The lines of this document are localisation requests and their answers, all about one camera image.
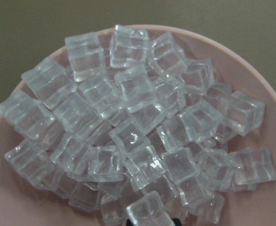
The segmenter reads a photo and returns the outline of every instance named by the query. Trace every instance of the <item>green-gray surface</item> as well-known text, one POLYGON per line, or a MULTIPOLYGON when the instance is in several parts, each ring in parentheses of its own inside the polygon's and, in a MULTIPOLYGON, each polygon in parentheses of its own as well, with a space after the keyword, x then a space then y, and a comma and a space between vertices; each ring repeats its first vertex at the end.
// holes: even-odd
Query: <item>green-gray surface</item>
POLYGON ((66 36, 114 24, 204 35, 242 56, 276 91, 276 0, 0 0, 0 102, 66 36))

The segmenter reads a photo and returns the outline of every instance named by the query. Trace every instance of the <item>gray table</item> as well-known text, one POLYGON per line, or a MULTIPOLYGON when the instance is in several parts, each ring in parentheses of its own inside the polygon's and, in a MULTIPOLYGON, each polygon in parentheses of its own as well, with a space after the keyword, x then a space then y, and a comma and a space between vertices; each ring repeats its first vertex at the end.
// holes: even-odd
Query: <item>gray table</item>
POLYGON ((64 38, 114 24, 159 24, 211 38, 276 91, 276 0, 0 1, 0 102, 64 38))

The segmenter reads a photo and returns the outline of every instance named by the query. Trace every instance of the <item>pink plate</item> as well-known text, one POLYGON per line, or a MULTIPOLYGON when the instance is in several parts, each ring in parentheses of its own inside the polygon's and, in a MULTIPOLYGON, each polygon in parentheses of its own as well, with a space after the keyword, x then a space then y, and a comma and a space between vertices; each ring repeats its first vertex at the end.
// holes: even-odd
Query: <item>pink plate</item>
MULTIPOLYGON (((231 151, 247 146, 267 147, 272 150, 276 166, 276 93, 265 79, 245 60, 217 42, 185 30, 157 26, 132 25, 145 28, 150 37, 170 31, 187 57, 210 57, 216 78, 230 82, 234 90, 266 103, 263 125, 245 137, 237 137, 230 143, 231 151)), ((113 29, 98 32, 104 46, 108 46, 113 29)), ((50 55, 63 65, 68 65, 66 48, 50 55)), ((29 89, 23 82, 15 90, 29 89)), ((39 191, 19 177, 4 160, 3 155, 15 147, 22 137, 0 116, 0 226, 99 226, 103 225, 98 211, 83 213, 67 205, 56 195, 39 191)), ((256 192, 225 193, 226 198, 221 226, 276 226, 276 182, 261 184, 256 192)), ((189 225, 208 226, 194 217, 189 225)))

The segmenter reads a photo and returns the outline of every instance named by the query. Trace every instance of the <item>black object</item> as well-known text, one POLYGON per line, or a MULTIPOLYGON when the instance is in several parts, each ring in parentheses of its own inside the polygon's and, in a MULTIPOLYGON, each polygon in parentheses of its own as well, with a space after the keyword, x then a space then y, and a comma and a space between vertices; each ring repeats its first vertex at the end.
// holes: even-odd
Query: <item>black object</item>
MULTIPOLYGON (((181 226, 181 221, 178 218, 172 218, 171 220, 174 222, 175 226, 181 226)), ((126 221, 126 226, 133 226, 132 222, 129 219, 127 219, 126 221)))

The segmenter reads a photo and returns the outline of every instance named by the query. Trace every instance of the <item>pile of ice cubes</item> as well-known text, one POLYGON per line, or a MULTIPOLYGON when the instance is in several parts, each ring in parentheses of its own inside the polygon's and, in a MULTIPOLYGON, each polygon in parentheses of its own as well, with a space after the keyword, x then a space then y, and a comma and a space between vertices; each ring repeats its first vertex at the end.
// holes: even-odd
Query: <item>pile of ice cubes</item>
POLYGON ((35 188, 100 209, 107 226, 172 226, 188 213, 217 224, 220 192, 276 180, 269 149, 227 146, 261 125, 265 104, 216 81, 170 32, 116 25, 109 48, 94 32, 65 43, 69 67, 47 57, 22 74, 37 99, 0 104, 25 137, 5 159, 35 188))

